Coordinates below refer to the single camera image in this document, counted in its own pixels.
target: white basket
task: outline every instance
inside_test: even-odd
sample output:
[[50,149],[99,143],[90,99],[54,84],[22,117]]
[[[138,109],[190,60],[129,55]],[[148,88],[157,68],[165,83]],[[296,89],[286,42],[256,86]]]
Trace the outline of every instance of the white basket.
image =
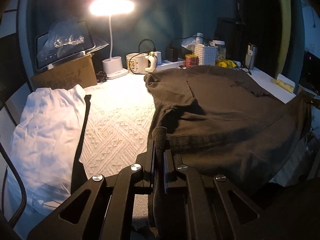
[[215,65],[216,57],[218,53],[218,47],[206,47],[203,44],[197,44],[195,46],[194,54],[199,59],[199,65]]

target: glowing lamp head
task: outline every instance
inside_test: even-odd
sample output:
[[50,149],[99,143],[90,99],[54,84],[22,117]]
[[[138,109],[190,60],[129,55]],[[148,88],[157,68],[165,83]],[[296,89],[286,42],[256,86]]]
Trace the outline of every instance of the glowing lamp head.
[[129,13],[133,10],[134,3],[128,0],[95,0],[90,11],[93,15],[105,16],[119,13]]

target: lamp base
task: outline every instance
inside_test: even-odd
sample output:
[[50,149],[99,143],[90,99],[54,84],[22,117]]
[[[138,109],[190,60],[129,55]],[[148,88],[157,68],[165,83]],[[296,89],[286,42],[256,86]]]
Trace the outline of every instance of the lamp base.
[[122,67],[121,57],[108,58],[102,61],[103,71],[107,74],[108,79],[122,77],[128,73],[127,69]]

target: dark t-shirt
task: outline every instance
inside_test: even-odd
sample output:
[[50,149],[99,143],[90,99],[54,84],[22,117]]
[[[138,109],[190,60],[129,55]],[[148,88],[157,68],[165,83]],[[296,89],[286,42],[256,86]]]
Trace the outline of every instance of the dark t-shirt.
[[302,92],[287,104],[244,71],[215,66],[168,69],[145,76],[174,154],[201,174],[224,174],[246,193],[266,184],[310,130]]

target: white power strip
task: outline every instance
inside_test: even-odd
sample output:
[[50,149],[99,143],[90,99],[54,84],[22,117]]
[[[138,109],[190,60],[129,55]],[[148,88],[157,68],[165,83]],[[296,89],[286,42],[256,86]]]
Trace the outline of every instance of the white power strip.
[[162,64],[156,67],[155,71],[161,71],[169,68],[178,68],[179,66],[185,66],[186,61],[182,58],[178,58],[177,62],[170,62],[168,60],[163,60]]

